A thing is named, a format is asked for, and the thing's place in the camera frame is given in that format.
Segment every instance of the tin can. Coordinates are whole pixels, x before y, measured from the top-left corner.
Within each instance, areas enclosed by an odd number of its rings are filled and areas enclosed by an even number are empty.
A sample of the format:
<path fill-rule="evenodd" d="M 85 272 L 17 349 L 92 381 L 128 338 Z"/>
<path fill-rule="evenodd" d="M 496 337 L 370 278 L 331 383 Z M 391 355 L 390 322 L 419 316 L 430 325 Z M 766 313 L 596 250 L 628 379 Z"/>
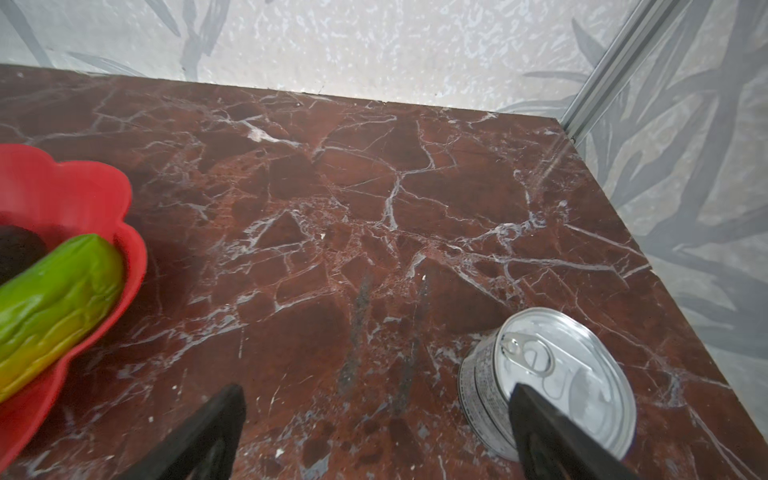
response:
<path fill-rule="evenodd" d="M 614 457 L 627 453 L 637 408 L 627 377 L 585 326 L 548 308 L 509 317 L 462 362 L 458 392 L 475 434 L 518 461 L 508 404 L 517 383 L 535 388 Z"/>

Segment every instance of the red bowl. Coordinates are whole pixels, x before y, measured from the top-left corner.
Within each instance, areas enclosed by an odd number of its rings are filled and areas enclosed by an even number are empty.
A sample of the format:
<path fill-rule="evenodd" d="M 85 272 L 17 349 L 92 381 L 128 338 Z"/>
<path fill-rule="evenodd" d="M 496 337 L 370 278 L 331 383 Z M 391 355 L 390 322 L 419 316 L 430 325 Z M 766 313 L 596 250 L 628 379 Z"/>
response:
<path fill-rule="evenodd" d="M 123 314 L 147 271 L 147 248 L 123 222 L 131 183 L 117 168 L 99 162 L 57 164 L 44 151 L 0 144 L 0 225 L 37 233 L 50 249 L 83 233 L 98 233 L 125 262 L 125 288 L 96 330 L 10 399 L 0 403 L 0 472 L 37 432 L 51 410 L 77 355 L 101 338 Z"/>

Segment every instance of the wall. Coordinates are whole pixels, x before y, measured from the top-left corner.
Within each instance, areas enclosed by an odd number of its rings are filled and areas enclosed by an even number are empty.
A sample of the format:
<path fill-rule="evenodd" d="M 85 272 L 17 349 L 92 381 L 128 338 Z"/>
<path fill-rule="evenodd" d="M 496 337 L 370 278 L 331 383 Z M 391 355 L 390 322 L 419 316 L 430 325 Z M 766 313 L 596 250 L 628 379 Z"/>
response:
<path fill-rule="evenodd" d="M 768 15 L 696 0 L 578 145 L 768 436 Z"/>
<path fill-rule="evenodd" d="M 636 3 L 0 0 L 0 63 L 557 116 Z"/>

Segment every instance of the avocado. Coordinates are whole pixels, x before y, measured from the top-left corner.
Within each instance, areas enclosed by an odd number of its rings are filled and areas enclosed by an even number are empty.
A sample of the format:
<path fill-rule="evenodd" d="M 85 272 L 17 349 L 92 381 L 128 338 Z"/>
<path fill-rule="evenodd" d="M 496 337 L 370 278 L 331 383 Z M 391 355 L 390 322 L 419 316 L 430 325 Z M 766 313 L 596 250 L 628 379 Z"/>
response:
<path fill-rule="evenodd" d="M 0 285 L 45 257 L 43 240 L 15 225 L 0 225 Z"/>

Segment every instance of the countertop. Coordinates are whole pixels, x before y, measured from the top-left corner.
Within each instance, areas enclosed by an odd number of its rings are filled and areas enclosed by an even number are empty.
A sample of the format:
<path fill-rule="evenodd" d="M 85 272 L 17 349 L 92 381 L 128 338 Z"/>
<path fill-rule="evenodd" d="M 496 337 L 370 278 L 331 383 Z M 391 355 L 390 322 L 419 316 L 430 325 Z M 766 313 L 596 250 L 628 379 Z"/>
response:
<path fill-rule="evenodd" d="M 511 314 L 567 313 L 637 400 L 645 479 L 768 478 L 768 448 L 553 119 L 0 68 L 0 141 L 131 179 L 131 308 L 3 478 L 109 478 L 230 382 L 233 478 L 522 478 L 459 407 Z"/>

